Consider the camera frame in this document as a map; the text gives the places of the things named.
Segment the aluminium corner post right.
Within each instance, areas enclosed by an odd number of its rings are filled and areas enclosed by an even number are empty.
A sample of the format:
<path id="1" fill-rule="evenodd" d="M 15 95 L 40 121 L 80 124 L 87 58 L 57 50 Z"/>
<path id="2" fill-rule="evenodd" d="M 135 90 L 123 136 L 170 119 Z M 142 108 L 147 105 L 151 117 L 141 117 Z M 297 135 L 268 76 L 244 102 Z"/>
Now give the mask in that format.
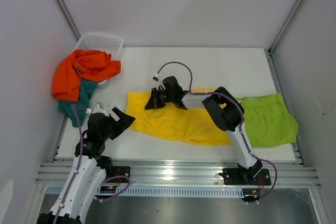
<path id="1" fill-rule="evenodd" d="M 275 37 L 273 43 L 271 44 L 270 48 L 268 49 L 268 53 L 270 56 L 274 54 L 277 47 L 280 45 L 281 41 L 284 39 L 286 33 L 288 32 L 289 28 L 291 27 L 292 23 L 295 21 L 296 17 L 298 16 L 300 10 L 304 6 L 306 0 L 296 0 L 290 9 L 285 21 L 283 22 L 277 36 Z"/>

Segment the white plastic laundry basket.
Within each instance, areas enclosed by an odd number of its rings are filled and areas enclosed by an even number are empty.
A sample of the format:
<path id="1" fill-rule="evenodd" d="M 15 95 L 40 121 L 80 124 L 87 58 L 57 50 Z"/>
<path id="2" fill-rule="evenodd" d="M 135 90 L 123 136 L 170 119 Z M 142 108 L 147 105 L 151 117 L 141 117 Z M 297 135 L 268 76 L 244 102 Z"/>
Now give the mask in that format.
<path id="1" fill-rule="evenodd" d="M 110 33 L 89 32 L 83 34 L 75 44 L 73 51 L 99 50 L 111 54 L 113 61 L 121 61 L 120 54 L 124 45 L 124 39 Z"/>

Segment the lime green shorts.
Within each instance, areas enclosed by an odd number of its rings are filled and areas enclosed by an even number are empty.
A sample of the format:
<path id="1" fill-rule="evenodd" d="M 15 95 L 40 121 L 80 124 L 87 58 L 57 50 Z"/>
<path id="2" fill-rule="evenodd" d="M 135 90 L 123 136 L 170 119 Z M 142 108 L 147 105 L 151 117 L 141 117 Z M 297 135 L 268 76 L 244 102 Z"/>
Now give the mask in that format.
<path id="1" fill-rule="evenodd" d="M 298 123 L 289 113 L 281 94 L 244 97 L 245 129 L 253 148 L 276 147 L 296 142 Z"/>

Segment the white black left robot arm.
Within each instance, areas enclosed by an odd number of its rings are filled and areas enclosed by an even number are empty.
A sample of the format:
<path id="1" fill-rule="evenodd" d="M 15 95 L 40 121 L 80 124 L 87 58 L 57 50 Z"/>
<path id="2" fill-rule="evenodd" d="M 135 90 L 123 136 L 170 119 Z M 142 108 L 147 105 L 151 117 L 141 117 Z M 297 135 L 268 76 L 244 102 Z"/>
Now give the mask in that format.
<path id="1" fill-rule="evenodd" d="M 116 107 L 112 112 L 117 119 L 98 104 L 86 109 L 88 128 L 78 129 L 80 140 L 69 176 L 49 213 L 40 214 L 37 223 L 84 223 L 91 203 L 106 201 L 96 196 L 102 184 L 131 182 L 128 175 L 117 173 L 111 157 L 102 154 L 106 141 L 119 137 L 135 121 Z"/>

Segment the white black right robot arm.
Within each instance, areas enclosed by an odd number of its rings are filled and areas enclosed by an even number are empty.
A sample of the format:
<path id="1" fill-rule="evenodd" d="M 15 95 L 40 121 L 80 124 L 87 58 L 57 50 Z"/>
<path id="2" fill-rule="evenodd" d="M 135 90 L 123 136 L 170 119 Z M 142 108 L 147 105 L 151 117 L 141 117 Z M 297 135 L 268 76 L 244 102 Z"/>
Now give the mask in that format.
<path id="1" fill-rule="evenodd" d="M 164 108 L 172 103 L 178 109 L 204 108 L 213 123 L 228 134 L 237 155 L 240 179 L 251 184 L 258 179 L 263 165 L 252 152 L 244 125 L 244 109 L 225 89 L 219 87 L 214 91 L 183 90 L 174 76 L 162 81 L 163 85 L 152 88 L 146 110 Z"/>

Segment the yellow shorts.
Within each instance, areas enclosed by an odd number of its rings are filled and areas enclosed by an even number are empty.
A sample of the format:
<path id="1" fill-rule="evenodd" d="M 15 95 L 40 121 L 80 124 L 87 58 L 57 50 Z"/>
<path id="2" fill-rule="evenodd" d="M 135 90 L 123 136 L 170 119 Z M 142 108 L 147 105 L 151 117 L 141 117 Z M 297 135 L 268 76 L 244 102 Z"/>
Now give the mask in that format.
<path id="1" fill-rule="evenodd" d="M 205 109 L 183 110 L 168 103 L 162 109 L 146 110 L 150 92 L 130 92 L 126 114 L 135 118 L 130 129 L 170 141 L 220 146 L 231 145 L 226 132 L 221 131 Z"/>

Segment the aluminium corner post left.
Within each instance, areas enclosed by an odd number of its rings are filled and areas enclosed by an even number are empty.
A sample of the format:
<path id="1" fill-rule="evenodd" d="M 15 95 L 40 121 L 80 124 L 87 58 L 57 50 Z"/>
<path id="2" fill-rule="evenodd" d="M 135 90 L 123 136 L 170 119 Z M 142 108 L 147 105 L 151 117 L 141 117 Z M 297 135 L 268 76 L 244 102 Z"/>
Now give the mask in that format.
<path id="1" fill-rule="evenodd" d="M 79 40 L 81 34 L 64 0 L 54 0 L 73 36 Z"/>

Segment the aluminium corner post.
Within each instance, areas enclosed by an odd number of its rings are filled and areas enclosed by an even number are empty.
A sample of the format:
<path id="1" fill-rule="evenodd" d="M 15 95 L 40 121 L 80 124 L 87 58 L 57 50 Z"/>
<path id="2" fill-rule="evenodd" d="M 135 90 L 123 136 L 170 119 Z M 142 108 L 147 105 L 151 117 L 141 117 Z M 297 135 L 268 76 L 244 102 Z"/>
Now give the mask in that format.
<path id="1" fill-rule="evenodd" d="M 79 40 L 81 34 L 64 0 L 54 0 L 73 36 Z"/>
<path id="2" fill-rule="evenodd" d="M 270 48 L 268 49 L 268 53 L 270 56 L 274 54 L 277 47 L 280 45 L 281 41 L 284 39 L 286 33 L 288 32 L 289 28 L 291 27 L 292 23 L 295 21 L 296 17 L 298 16 L 300 10 L 304 6 L 306 0 L 296 0 L 290 9 L 285 21 L 283 22 L 277 36 L 275 37 L 273 43 L 271 44 Z"/>

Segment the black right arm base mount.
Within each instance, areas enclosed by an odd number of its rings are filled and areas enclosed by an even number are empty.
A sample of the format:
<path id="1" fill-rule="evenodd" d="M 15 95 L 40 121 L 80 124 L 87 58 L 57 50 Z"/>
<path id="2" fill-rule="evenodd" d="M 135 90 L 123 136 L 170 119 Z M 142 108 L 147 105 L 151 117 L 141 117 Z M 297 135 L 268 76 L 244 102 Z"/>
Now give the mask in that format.
<path id="1" fill-rule="evenodd" d="M 244 178 L 240 174 L 238 168 L 223 168 L 220 173 L 225 185 L 240 185 L 240 186 L 271 186 L 271 176 L 268 169 L 263 168 L 254 178 Z"/>

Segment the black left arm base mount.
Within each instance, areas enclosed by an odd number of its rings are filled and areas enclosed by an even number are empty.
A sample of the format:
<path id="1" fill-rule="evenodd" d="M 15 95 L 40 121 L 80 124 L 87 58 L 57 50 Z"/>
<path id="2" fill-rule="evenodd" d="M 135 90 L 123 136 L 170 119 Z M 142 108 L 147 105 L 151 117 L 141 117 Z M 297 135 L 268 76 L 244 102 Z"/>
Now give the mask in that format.
<path id="1" fill-rule="evenodd" d="M 131 167 L 130 166 L 114 166 L 111 171 L 107 172 L 106 179 L 108 180 L 107 183 L 117 183 L 123 184 L 128 183 L 128 180 L 124 178 L 130 177 L 131 174 Z"/>

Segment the aluminium frame rail front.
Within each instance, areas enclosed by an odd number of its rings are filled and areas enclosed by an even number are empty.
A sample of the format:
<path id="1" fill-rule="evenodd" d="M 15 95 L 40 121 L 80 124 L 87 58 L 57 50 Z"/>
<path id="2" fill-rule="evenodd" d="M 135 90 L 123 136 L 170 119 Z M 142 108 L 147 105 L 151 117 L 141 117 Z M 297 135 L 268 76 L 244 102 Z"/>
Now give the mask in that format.
<path id="1" fill-rule="evenodd" d="M 219 176 L 223 168 L 234 168 L 236 163 L 131 161 L 115 160 L 114 166 L 131 168 L 131 184 L 138 186 L 215 187 L 223 184 Z M 40 165 L 35 183 L 64 183 L 72 168 L 72 159 L 58 159 Z M 320 188 L 317 171 L 302 164 L 276 164 L 276 188 Z"/>

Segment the teal shorts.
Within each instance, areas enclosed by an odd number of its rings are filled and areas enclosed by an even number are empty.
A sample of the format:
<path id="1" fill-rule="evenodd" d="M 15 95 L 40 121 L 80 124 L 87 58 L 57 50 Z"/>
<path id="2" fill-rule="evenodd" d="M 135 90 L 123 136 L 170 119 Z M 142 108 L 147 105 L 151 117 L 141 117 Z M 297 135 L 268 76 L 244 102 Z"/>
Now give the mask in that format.
<path id="1" fill-rule="evenodd" d="M 78 101 L 77 102 L 59 101 L 58 104 L 59 111 L 71 120 L 73 127 L 78 127 L 78 123 L 74 111 L 72 109 L 72 105 L 74 104 L 77 107 L 76 108 L 77 116 L 80 122 L 80 126 L 82 126 L 86 117 L 85 109 L 90 107 L 90 99 L 92 98 L 93 93 L 97 88 L 97 86 L 98 86 L 97 82 L 81 79 Z"/>

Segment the orange shorts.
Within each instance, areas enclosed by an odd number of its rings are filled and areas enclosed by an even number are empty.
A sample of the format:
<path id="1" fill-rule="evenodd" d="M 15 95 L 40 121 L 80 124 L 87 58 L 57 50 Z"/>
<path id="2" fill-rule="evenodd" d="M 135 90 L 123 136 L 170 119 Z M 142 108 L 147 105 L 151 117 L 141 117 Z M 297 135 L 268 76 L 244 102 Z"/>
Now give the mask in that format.
<path id="1" fill-rule="evenodd" d="M 83 79 L 93 82 L 109 80 L 121 72 L 121 61 L 100 50 L 74 50 L 57 67 L 53 85 L 53 98 L 77 102 Z"/>

